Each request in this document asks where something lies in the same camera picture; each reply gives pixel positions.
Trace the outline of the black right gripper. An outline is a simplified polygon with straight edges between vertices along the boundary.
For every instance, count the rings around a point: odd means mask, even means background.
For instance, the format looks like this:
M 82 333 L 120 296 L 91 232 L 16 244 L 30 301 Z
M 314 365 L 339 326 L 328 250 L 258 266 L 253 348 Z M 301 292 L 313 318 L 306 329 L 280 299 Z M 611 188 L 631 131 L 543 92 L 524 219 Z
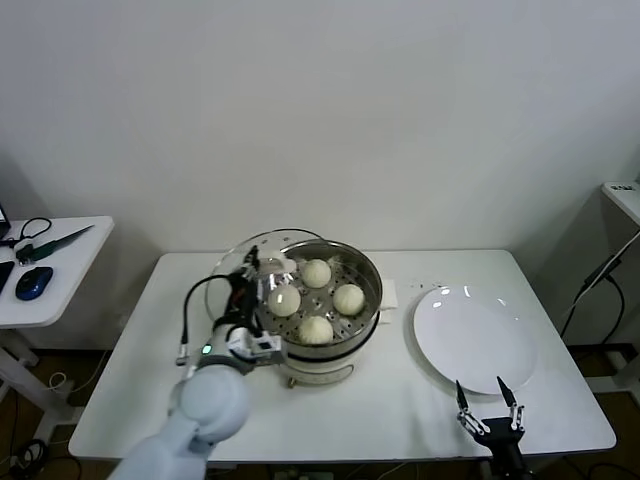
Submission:
M 471 412 L 469 404 L 459 382 L 456 382 L 457 419 L 461 426 L 480 445 L 488 448 L 496 465 L 523 465 L 524 459 L 519 449 L 519 442 L 524 435 L 524 406 L 520 405 L 513 391 L 500 376 L 497 382 L 502 397 L 509 408 L 509 418 L 489 418 L 483 422 Z

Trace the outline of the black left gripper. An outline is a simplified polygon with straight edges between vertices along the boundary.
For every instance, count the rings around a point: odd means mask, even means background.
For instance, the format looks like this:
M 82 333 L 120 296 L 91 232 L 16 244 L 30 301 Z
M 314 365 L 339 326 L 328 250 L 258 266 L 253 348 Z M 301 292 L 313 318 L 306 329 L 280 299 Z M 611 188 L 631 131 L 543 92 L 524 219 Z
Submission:
M 260 268 L 257 245 L 252 246 L 243 258 L 242 271 L 244 274 L 257 274 Z M 288 285 L 293 281 L 290 273 L 259 273 L 258 285 L 260 291 L 273 291 L 281 285 Z M 251 333 L 261 333 L 262 326 L 255 319 L 255 310 L 258 306 L 257 282 L 248 279 L 240 273 L 231 273 L 227 276 L 227 282 L 231 287 L 224 315 L 223 324 L 240 325 Z

